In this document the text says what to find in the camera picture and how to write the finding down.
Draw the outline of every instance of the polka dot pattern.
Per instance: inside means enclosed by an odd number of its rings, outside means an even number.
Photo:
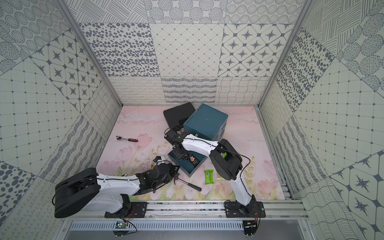
[[[148,24],[84,23],[80,27],[108,76],[159,76]]]
[[[303,28],[277,77],[293,112],[333,61],[334,56]]]
[[[0,163],[0,228],[19,204],[36,176],[19,168]]]

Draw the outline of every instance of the black cable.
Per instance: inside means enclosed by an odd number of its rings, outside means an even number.
[[[117,178],[107,178],[107,179],[102,179],[102,178],[97,178],[97,177],[87,177],[87,178],[83,178],[83,179],[79,179],[79,180],[76,180],[76,181],[73,181],[73,182],[70,182],[68,184],[65,184],[64,186],[62,186],[59,190],[57,190],[57,192],[53,195],[52,197],[52,204],[55,205],[53,203],[54,199],[55,199],[55,196],[62,190],[64,189],[66,186],[68,185],[71,185],[71,184],[74,184],[76,182],[80,182],[80,181],[83,181],[83,180],[91,180],[91,179],[98,179],[98,180],[121,180],[121,181],[127,181],[128,179],[117,179]]]
[[[215,149],[216,149],[216,148],[219,148],[219,147],[217,147],[217,146],[213,146],[212,144],[210,144],[210,143],[208,143],[208,142],[206,142],[206,141],[204,141],[204,140],[201,140],[201,139],[192,139],[192,138],[184,138],[184,139],[202,141],[202,142],[205,142],[205,143],[208,144],[208,145],[211,145],[212,147],[215,147]],[[230,153],[233,153],[233,154],[236,154],[236,155],[239,155],[239,156],[242,156],[242,157],[245,157],[245,158],[247,158],[247,159],[249,160],[248,164],[245,165],[245,167],[244,167],[244,168],[241,170],[241,172],[240,172],[240,180],[241,180],[241,183],[243,184],[244,188],[246,189],[246,186],[245,186],[243,180],[241,179],[241,174],[243,174],[244,169],[245,169],[246,167],[248,167],[248,165],[251,163],[251,159],[249,159],[249,157],[244,156],[244,155],[242,155],[242,154],[240,154],[240,153],[237,153],[237,152],[231,152],[231,151],[228,151],[228,150],[225,150],[225,149],[223,149],[223,150],[224,150],[224,151],[227,151],[227,152],[230,152]],[[257,202],[256,197],[253,197],[251,194],[249,194],[248,191],[246,191],[246,192],[247,192],[247,194],[248,194],[251,198],[253,198],[253,199],[256,201],[257,207],[258,207],[258,209],[259,209],[260,217],[259,217],[259,223],[258,223],[258,226],[257,226],[257,228],[259,228],[260,221],[261,221],[261,210],[260,210],[259,203]]]
[[[172,127],[172,128],[176,128],[177,130],[181,131],[181,130],[180,130],[180,129],[178,129],[177,127]],[[167,128],[167,129],[164,131],[164,135],[166,134],[166,131],[167,131],[168,129],[171,129],[171,128],[170,128],[170,127],[169,127],[169,128]]]

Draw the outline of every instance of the metal rail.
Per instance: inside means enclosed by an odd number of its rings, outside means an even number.
[[[147,201],[144,218],[136,220],[233,220],[225,217],[224,200],[213,201]],[[308,220],[300,200],[263,200],[266,218],[263,220]],[[66,220],[105,220],[105,212],[80,211]],[[252,220],[253,218],[236,218]]]

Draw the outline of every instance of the teal box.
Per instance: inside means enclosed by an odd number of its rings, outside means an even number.
[[[185,121],[184,130],[197,137],[219,141],[223,137],[228,114],[202,103]]]

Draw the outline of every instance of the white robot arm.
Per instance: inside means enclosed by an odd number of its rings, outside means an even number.
[[[209,141],[185,132],[165,138],[181,151],[194,151],[210,157],[217,173],[231,184],[238,208],[243,208],[240,213],[247,217],[254,215],[257,202],[241,176],[242,159],[227,140]],[[129,195],[155,191],[169,183],[178,170],[179,166],[164,161],[152,170],[129,177],[108,176],[96,173],[95,168],[86,169],[56,186],[55,217],[68,217],[80,210],[102,210],[125,217],[131,208]],[[230,203],[224,203],[226,209],[230,208]]]

